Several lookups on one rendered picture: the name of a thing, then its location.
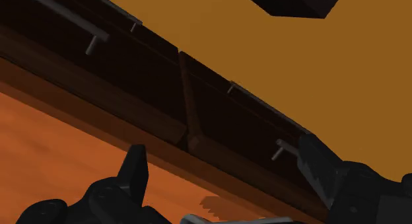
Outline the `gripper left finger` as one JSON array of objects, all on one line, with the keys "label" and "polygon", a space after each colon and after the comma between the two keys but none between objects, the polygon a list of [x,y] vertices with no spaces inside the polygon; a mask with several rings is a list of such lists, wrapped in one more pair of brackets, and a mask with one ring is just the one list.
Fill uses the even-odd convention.
[{"label": "gripper left finger", "polygon": [[115,177],[93,182],[75,204],[43,200],[26,208],[16,224],[172,224],[143,200],[149,179],[144,145],[132,145]]}]

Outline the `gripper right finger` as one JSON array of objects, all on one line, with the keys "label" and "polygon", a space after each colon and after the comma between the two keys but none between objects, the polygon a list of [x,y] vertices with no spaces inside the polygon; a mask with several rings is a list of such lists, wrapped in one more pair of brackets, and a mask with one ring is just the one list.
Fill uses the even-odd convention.
[{"label": "gripper right finger", "polygon": [[412,224],[412,172],[389,180],[341,160],[313,133],[298,140],[297,166],[328,208],[325,224]]}]

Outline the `dark brown drawer cabinet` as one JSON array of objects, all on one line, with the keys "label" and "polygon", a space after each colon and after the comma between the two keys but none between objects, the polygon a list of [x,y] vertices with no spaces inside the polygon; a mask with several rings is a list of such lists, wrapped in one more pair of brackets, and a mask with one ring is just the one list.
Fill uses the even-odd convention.
[{"label": "dark brown drawer cabinet", "polygon": [[324,224],[300,174],[305,129],[109,0],[0,0],[0,80],[210,191],[209,218]]}]

